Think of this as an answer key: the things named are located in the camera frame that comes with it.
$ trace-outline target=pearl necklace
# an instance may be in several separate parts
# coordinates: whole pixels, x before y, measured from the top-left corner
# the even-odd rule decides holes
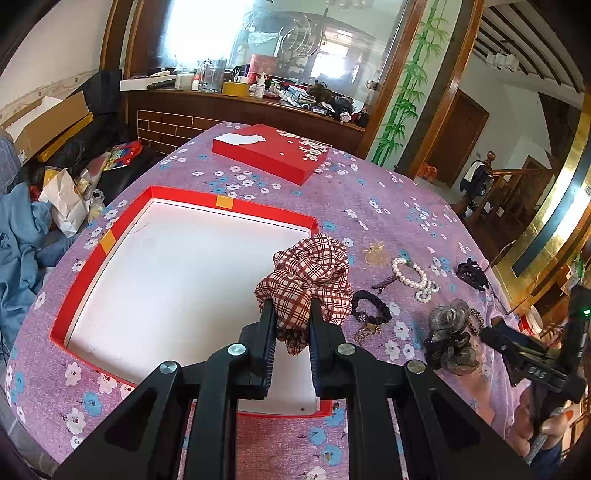
[[[424,270],[419,267],[416,263],[412,265],[408,263],[408,266],[411,267],[418,275],[421,277],[420,282],[416,282],[414,280],[410,280],[409,278],[405,277],[400,273],[400,269],[398,268],[398,264],[406,265],[407,260],[402,257],[395,258],[392,260],[392,271],[394,272],[394,276],[399,279],[405,285],[408,285],[411,288],[416,288],[418,292],[415,293],[414,297],[417,301],[421,303],[428,303],[431,301],[431,293],[436,293],[439,291],[439,285],[435,283],[433,280],[427,280],[427,274]]]

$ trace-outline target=white bottle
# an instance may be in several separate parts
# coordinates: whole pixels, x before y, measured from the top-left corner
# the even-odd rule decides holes
[[[267,79],[267,76],[265,75],[265,72],[261,73],[261,75],[259,76],[259,79],[256,82],[256,89],[255,89],[255,94],[254,94],[255,98],[262,98],[263,94],[265,93],[265,80],[266,79]]]

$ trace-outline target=red box lid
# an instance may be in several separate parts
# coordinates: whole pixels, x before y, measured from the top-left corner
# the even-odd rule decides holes
[[[331,147],[262,124],[229,133],[241,136],[259,135],[264,140],[233,145],[223,139],[219,140],[227,134],[221,135],[213,140],[214,153],[260,168],[298,185],[303,185],[312,172],[320,167]]]

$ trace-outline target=wooden counter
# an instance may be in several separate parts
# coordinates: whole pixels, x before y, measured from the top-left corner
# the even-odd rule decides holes
[[[365,130],[294,108],[281,100],[162,89],[123,92],[132,135],[163,154],[220,123],[265,124],[355,154]]]

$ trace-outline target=gold frame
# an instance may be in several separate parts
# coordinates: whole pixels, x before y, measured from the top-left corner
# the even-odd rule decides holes
[[[574,241],[574,237],[578,233],[577,226],[583,217],[589,214],[587,208],[589,205],[589,196],[585,190],[591,186],[591,168],[587,171],[583,184],[576,193],[572,205],[542,251],[521,275],[516,276],[511,268],[548,222],[564,196],[589,140],[590,129],[591,89],[587,88],[577,132],[574,136],[569,155],[564,162],[564,166],[556,182],[554,182],[544,203],[525,232],[517,239],[503,260],[493,269],[512,307],[521,302],[523,302],[523,309],[533,305],[550,288],[550,279],[554,277],[554,275],[550,274],[551,271],[561,260],[562,264],[564,264],[570,257],[576,255],[575,251],[568,258],[564,258],[564,247],[568,247],[569,243]],[[534,289],[536,293],[532,296],[531,294]]]

